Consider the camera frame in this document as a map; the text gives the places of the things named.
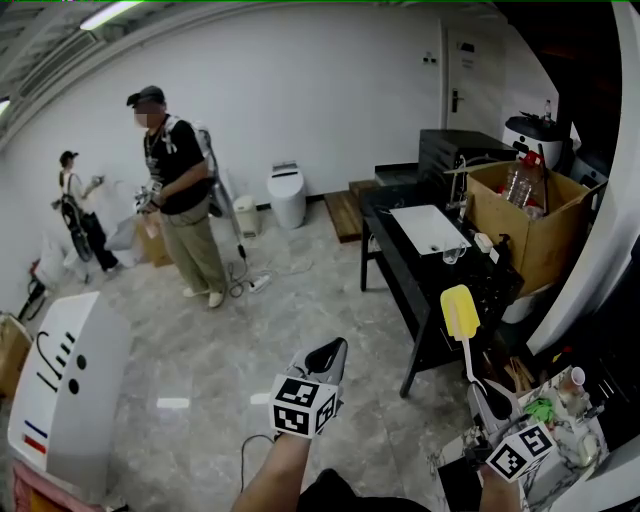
glass cup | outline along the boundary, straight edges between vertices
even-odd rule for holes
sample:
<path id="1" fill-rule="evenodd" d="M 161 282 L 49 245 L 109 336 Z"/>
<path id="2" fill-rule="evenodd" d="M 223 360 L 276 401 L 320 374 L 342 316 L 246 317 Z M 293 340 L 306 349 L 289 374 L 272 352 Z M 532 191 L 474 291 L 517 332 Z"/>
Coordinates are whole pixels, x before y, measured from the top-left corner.
<path id="1" fill-rule="evenodd" d="M 585 380 L 585 373 L 582 368 L 579 366 L 572 368 L 571 371 L 565 374 L 558 386 L 560 400 L 566 404 L 572 397 L 581 395 L 583 393 L 582 385 Z"/>
<path id="2" fill-rule="evenodd" d="M 460 240 L 447 240 L 444 244 L 444 251 L 442 251 L 442 261 L 447 265 L 455 265 L 458 258 L 464 256 L 465 252 L 467 252 L 467 246 Z"/>

wooden board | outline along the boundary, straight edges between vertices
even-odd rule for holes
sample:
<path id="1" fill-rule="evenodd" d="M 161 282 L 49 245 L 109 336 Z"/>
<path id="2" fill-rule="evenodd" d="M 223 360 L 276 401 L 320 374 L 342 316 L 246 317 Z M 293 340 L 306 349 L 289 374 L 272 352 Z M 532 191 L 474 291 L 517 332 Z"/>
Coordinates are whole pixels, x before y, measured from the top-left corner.
<path id="1" fill-rule="evenodd" d="M 324 195 L 331 222 L 341 244 L 362 238 L 362 215 L 358 201 L 351 192 L 332 192 Z"/>
<path id="2" fill-rule="evenodd" d="M 380 185 L 376 180 L 350 181 L 349 192 L 351 192 L 358 204 L 360 203 L 360 193 L 371 188 L 378 188 Z"/>

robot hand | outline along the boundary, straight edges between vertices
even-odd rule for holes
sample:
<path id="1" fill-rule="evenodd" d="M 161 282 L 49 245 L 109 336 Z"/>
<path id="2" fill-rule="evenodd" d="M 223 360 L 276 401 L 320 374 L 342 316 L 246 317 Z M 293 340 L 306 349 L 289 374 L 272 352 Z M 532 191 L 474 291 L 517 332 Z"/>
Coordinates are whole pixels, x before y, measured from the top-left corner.
<path id="1" fill-rule="evenodd" d="M 339 386 L 347 361 L 347 342 L 336 338 L 320 347 L 300 350 L 289 363 L 291 377 Z"/>
<path id="2" fill-rule="evenodd" d="M 298 352 L 286 375 L 277 375 L 271 389 L 272 428 L 307 439 L 321 434 L 342 405 L 340 383 L 346 358 L 343 338 Z"/>

backpack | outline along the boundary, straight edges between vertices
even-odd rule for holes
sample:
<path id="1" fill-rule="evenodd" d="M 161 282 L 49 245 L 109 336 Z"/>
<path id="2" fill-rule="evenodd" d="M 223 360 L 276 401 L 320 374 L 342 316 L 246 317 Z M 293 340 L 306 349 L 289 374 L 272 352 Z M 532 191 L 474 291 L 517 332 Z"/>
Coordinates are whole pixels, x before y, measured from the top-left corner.
<path id="1" fill-rule="evenodd" d="M 216 159 L 216 155 L 213 152 L 213 147 L 211 145 L 211 134 L 209 133 L 209 129 L 203 123 L 199 121 L 196 121 L 195 123 L 189 123 L 189 121 L 180 119 L 178 116 L 169 116 L 164 124 L 164 135 L 162 137 L 162 140 L 167 145 L 167 153 L 171 154 L 177 149 L 171 142 L 171 131 L 178 121 L 184 121 L 185 123 L 188 123 L 189 126 L 191 126 L 191 128 L 193 129 L 193 132 L 196 135 L 196 140 L 198 141 L 198 146 L 200 146 L 202 156 L 207 162 L 207 169 L 209 169 L 209 178 L 217 180 L 218 160 Z"/>
<path id="2" fill-rule="evenodd" d="M 234 217 L 232 215 L 233 208 L 231 206 L 231 200 L 229 198 L 227 190 L 222 183 L 222 180 L 220 180 L 218 159 L 216 158 L 216 154 L 213 151 L 213 146 L 211 144 L 211 133 L 209 133 L 209 129 L 199 121 L 190 123 L 185 119 L 180 119 L 178 116 L 169 116 L 169 118 L 164 123 L 164 134 L 162 136 L 163 142 L 167 145 L 167 153 L 171 154 L 177 150 L 176 146 L 171 142 L 171 130 L 173 130 L 178 121 L 189 123 L 189 126 L 191 126 L 193 132 L 195 133 L 202 156 L 207 162 L 207 169 L 209 170 L 209 181 L 211 185 L 211 190 L 209 192 L 209 196 L 211 199 L 209 211 L 215 217 L 231 217 L 231 219 L 233 220 Z"/>
<path id="3" fill-rule="evenodd" d="M 62 191 L 62 197 L 60 198 L 60 212 L 62 213 L 62 219 L 71 233 L 71 241 L 73 246 L 78 252 L 78 256 L 82 261 L 89 261 L 93 256 L 93 251 L 89 246 L 87 233 L 82 227 L 82 217 L 84 212 L 78 206 L 76 198 L 70 194 L 71 177 L 67 181 L 67 191 Z"/>

ceiling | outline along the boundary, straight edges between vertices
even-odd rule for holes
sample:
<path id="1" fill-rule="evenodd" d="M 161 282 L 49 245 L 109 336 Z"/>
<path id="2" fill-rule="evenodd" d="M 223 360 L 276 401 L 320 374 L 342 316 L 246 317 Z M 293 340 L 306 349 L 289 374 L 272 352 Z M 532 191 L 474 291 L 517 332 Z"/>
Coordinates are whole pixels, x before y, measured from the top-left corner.
<path id="1" fill-rule="evenodd" d="M 0 117 L 0 150 L 69 86 L 127 49 L 238 11 L 292 4 L 142 2 L 99 29 L 85 32 L 80 24 L 104 8 L 103 2 L 0 3 L 0 100 L 11 99 Z M 379 7 L 417 4 L 375 3 Z M 496 17 L 498 12 L 489 2 L 460 2 L 438 9 L 480 18 Z"/>
<path id="2" fill-rule="evenodd" d="M 102 8 L 101 2 L 0 4 L 0 99 L 11 99 L 0 119 L 0 139 L 56 76 L 179 4 L 144 2 L 99 30 L 80 30 L 80 24 Z"/>

